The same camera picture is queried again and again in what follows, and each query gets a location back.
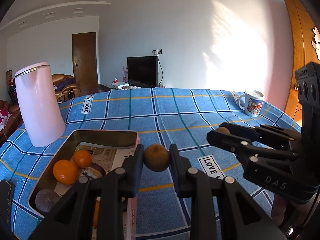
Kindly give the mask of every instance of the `brown leather sofa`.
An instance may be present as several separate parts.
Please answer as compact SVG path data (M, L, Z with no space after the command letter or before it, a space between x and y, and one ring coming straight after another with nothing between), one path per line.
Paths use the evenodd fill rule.
M55 86L57 86L61 81L67 79L67 78L73 78L73 76L71 75L65 75L65 74L53 74L52 75L52 82ZM69 100L69 97L68 97L68 94L69 94L69 90L72 90L72 92L74 93L74 97L77 98L80 96L80 87L78 86L77 83L74 83L74 84L70 84L70 85L67 85L65 86L62 91L55 91L55 94L56 96L58 96L59 94L63 94L64 95L64 100L65 101L68 101Z
M20 113L19 105L10 104L7 101L0 100L0 108L7 110L12 114L5 125L5 127L0 132L0 146L17 130L17 128L22 124L22 116Z

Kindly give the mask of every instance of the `brown door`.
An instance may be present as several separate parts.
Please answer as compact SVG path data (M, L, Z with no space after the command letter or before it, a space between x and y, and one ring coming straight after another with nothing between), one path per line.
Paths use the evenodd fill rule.
M292 41L293 41L293 68L288 101L284 112L302 125L302 110L295 89L294 72L310 61L320 64L316 50L312 45L315 42L313 28L315 25L299 0L284 0L289 13Z
M81 96L98 92L96 34L72 35L73 73Z

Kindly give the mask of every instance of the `television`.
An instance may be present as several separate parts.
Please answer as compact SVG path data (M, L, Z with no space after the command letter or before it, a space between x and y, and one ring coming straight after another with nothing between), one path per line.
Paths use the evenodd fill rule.
M157 87L158 57L128 57L128 81L131 86Z

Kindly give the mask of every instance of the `pink pitcher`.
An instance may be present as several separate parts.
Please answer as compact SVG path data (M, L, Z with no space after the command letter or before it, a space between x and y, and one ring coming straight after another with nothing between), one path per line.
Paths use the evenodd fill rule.
M41 62L17 71L15 82L31 143L43 147L57 140L66 126L55 97L49 63Z

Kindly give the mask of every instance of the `white label on tablecloth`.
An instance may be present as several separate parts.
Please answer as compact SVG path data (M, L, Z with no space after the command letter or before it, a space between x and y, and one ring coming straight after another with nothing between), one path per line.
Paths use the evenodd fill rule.
M88 95L85 97L81 114L89 114L91 111L91 105L94 95Z
M213 155L207 155L205 157L198 158L200 165L204 172L213 178L223 179L225 177L224 172L217 164L216 160L214 159Z
M239 105L239 98L233 91L230 91L231 95L233 96L233 100L235 101L236 105Z

